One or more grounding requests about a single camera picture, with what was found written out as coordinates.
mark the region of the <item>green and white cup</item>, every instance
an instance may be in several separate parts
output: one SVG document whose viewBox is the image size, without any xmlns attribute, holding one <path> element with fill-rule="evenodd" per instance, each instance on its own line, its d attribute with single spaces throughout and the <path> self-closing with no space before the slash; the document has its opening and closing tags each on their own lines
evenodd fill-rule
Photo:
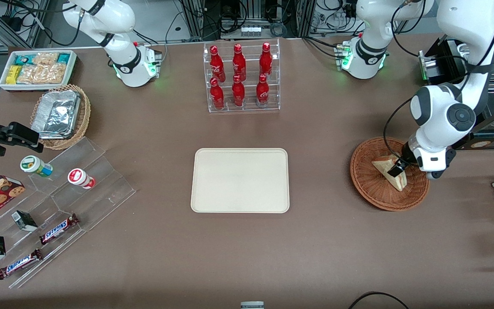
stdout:
<svg viewBox="0 0 494 309">
<path fill-rule="evenodd" d="M 48 177 L 53 173 L 53 166 L 46 164 L 36 156 L 27 156 L 20 162 L 20 169 L 27 173 L 35 173 L 41 177 Z"/>
</svg>

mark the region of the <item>table surface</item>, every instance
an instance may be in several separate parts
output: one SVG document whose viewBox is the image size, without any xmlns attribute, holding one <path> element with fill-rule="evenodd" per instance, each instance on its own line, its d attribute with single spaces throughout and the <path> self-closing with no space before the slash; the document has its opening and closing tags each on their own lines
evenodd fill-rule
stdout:
<svg viewBox="0 0 494 309">
<path fill-rule="evenodd" d="M 400 39 L 416 51 L 437 37 Z M 92 104 L 87 136 L 138 192 L 20 289 L 0 281 L 0 308 L 263 300 L 269 309 L 335 309 L 371 290 L 412 308 L 494 308 L 494 151 L 460 152 L 415 209 L 375 209 L 351 183 L 350 156 L 422 85 L 417 59 L 392 43 L 378 75 L 356 80 L 300 39 L 280 44 L 282 109 L 249 115 L 208 113 L 202 44 L 169 46 L 161 78 L 142 88 L 122 84 L 101 48 L 77 49 L 72 82 Z M 0 124 L 29 123 L 39 96 L 2 91 Z M 404 108 L 389 135 L 405 140 L 415 129 Z M 287 213 L 194 213 L 194 154 L 204 147 L 285 149 Z M 27 154 L 8 148 L 0 174 L 25 179 L 18 162 Z"/>
</svg>

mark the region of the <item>round wicker basket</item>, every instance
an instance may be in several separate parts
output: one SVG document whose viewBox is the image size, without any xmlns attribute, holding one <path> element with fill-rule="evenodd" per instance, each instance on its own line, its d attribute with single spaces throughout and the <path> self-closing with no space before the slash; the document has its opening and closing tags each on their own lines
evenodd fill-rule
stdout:
<svg viewBox="0 0 494 309">
<path fill-rule="evenodd" d="M 400 153 L 404 145 L 399 139 L 387 137 L 388 145 Z M 355 149 L 350 161 L 350 176 L 355 188 L 369 203 L 388 211 L 405 211 L 424 200 L 430 186 L 426 174 L 409 166 L 405 170 L 407 186 L 403 191 L 396 188 L 371 163 L 377 157 L 388 156 L 382 137 L 369 139 Z"/>
<path fill-rule="evenodd" d="M 89 126 L 90 102 L 89 102 L 89 98 L 85 95 L 85 92 L 81 88 L 75 85 L 66 85 L 55 89 L 51 89 L 49 90 L 49 92 L 65 91 L 65 90 L 74 90 L 76 92 L 79 92 L 79 94 L 81 95 L 79 114 L 74 129 L 74 135 L 70 139 L 39 139 L 39 142 L 42 143 L 43 146 L 53 150 L 63 150 L 71 146 L 74 146 L 75 143 L 79 142 L 79 140 L 82 139 L 82 137 L 84 137 L 85 132 L 87 131 L 87 127 Z M 36 107 L 33 109 L 33 114 L 30 117 L 30 125 L 32 125 L 33 119 L 37 114 L 37 108 L 39 107 L 39 102 L 41 102 L 41 98 L 37 100 Z"/>
</svg>

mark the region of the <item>red and white cup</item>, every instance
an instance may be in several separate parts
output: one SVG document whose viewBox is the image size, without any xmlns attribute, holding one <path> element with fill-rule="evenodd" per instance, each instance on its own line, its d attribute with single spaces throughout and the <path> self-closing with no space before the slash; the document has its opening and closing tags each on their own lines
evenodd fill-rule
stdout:
<svg viewBox="0 0 494 309">
<path fill-rule="evenodd" d="M 89 176 L 81 168 L 74 168 L 68 174 L 68 181 L 70 184 L 80 186 L 82 188 L 92 188 L 96 184 L 96 180 Z"/>
</svg>

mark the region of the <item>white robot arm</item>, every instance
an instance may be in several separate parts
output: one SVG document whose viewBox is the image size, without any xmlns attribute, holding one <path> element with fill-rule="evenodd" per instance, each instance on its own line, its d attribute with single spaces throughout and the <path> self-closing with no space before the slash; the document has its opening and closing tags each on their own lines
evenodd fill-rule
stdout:
<svg viewBox="0 0 494 309">
<path fill-rule="evenodd" d="M 67 23 L 102 46 L 114 63 L 117 76 L 130 87 L 139 87 L 159 74 L 155 52 L 136 46 L 127 33 L 135 28 L 135 13 L 119 0 L 70 0 L 63 4 Z"/>
<path fill-rule="evenodd" d="M 413 96 L 410 110 L 420 128 L 402 150 L 402 159 L 390 170 L 396 176 L 408 164 L 417 164 L 435 179 L 449 166 L 455 151 L 448 149 L 474 127 L 474 109 L 480 102 L 494 65 L 494 0 L 442 0 L 439 27 L 466 43 L 469 75 L 458 85 L 424 86 Z"/>
<path fill-rule="evenodd" d="M 394 38 L 392 16 L 395 20 L 410 20 L 427 14 L 434 0 L 358 0 L 355 13 L 365 23 L 361 38 L 354 37 L 341 45 L 344 60 L 341 69 L 359 79 L 375 76 L 385 58 L 386 49 Z"/>
</svg>

